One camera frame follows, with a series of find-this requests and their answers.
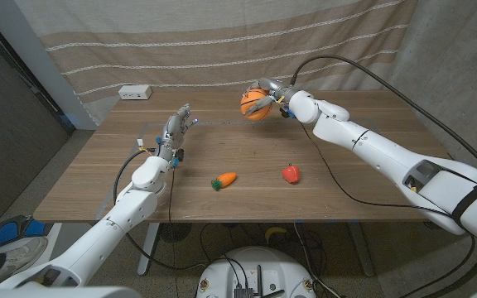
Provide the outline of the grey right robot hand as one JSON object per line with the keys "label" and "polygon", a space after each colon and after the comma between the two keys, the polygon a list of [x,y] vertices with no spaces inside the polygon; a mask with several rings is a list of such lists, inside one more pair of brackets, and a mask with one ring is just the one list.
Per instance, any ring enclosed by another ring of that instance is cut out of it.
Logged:
{"label": "grey right robot hand", "polygon": [[245,111],[245,115],[250,115],[256,113],[262,108],[271,106],[272,103],[281,104],[280,111],[284,118],[290,116],[289,102],[290,98],[293,95],[293,90],[290,85],[284,84],[283,82],[275,79],[261,78],[255,80],[247,89],[246,93],[252,89],[262,89],[267,94],[259,99],[252,107],[248,108]]}

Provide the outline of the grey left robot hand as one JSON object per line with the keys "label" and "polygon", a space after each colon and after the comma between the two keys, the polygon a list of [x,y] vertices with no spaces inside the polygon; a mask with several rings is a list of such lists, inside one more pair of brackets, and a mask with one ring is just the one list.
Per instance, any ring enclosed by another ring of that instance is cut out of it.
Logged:
{"label": "grey left robot hand", "polygon": [[160,142],[155,150],[158,157],[171,161],[174,153],[181,148],[187,131],[198,123],[198,119],[189,119],[190,105],[180,107],[167,120],[162,129]]}

